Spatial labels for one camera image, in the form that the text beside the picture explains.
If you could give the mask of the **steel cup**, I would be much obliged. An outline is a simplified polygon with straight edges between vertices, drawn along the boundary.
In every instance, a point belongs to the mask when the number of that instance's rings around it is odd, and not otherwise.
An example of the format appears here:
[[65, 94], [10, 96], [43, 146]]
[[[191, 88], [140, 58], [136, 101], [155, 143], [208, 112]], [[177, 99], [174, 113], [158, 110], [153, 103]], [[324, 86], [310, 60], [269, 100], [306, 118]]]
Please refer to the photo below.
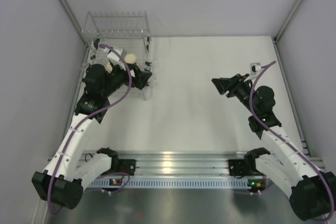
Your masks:
[[124, 60], [127, 64], [137, 64], [137, 56], [135, 54], [127, 54], [124, 57]]
[[111, 73], [113, 70], [113, 66], [110, 63], [107, 63], [104, 67], [108, 73]]

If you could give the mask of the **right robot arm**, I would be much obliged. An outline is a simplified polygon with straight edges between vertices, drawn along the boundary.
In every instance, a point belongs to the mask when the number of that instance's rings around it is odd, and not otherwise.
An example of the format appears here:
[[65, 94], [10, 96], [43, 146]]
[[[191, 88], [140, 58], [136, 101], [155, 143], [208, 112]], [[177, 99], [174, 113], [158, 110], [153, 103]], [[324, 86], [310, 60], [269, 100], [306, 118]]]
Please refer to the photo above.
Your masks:
[[323, 172], [290, 139], [273, 112], [273, 89], [260, 86], [253, 90], [249, 74], [213, 78], [211, 82], [219, 94], [236, 97], [251, 113], [249, 127], [265, 144], [245, 154], [246, 170], [270, 178], [300, 220], [331, 217], [335, 212], [335, 175]]

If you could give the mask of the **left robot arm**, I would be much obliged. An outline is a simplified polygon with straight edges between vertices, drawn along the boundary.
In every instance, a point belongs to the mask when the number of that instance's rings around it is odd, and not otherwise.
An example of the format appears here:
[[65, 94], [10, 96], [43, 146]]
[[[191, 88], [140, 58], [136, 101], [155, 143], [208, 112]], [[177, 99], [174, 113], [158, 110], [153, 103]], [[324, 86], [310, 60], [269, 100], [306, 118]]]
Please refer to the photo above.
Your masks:
[[82, 166], [78, 166], [83, 150], [111, 107], [109, 96], [122, 86], [142, 90], [152, 77], [151, 71], [141, 70], [136, 64], [122, 67], [112, 64], [108, 72], [101, 64], [86, 69], [84, 93], [77, 102], [70, 128], [58, 151], [42, 172], [35, 172], [32, 183], [40, 199], [63, 208], [74, 209], [84, 190], [100, 175], [121, 176], [119, 155], [102, 147]]

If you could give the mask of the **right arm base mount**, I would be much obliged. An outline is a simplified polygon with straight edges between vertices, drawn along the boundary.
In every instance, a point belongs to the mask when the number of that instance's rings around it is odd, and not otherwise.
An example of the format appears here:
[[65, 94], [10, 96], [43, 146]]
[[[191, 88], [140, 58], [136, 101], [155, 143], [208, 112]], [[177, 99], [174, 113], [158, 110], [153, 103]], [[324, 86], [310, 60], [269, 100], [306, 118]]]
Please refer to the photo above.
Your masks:
[[235, 178], [243, 178], [251, 176], [251, 171], [243, 159], [228, 160], [229, 175]]

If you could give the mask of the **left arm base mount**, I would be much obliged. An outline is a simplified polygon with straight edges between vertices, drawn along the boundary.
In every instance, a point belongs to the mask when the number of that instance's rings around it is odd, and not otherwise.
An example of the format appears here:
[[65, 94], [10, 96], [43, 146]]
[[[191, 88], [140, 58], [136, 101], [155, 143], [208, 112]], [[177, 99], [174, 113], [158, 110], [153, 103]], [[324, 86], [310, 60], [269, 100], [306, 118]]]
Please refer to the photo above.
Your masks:
[[124, 172], [130, 176], [134, 176], [136, 163], [137, 161], [135, 159], [119, 159], [116, 172]]

